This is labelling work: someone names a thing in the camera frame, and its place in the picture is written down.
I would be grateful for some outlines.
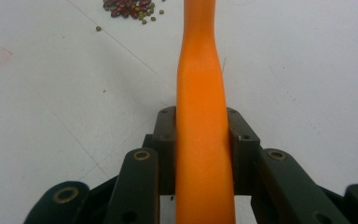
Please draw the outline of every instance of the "orange object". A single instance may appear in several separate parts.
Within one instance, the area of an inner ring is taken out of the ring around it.
[[[177,79],[176,223],[235,223],[214,0],[185,0]]]

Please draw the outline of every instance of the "orange handle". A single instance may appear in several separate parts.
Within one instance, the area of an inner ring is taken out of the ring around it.
[[[235,223],[214,0],[185,0],[177,79],[176,223]]]

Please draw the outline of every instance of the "pile of beans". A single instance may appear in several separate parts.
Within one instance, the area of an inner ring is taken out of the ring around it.
[[[112,18],[131,16],[135,20],[142,21],[142,24],[146,24],[147,21],[144,18],[154,14],[155,4],[152,0],[103,0],[103,8],[111,12]]]

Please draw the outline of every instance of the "white surface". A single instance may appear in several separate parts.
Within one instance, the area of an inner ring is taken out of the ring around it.
[[[183,2],[156,3],[166,13],[143,26],[102,1],[0,0],[0,223],[22,223],[57,183],[117,175],[175,105]],[[337,193],[358,183],[358,0],[221,0],[215,27],[227,105],[262,147]]]

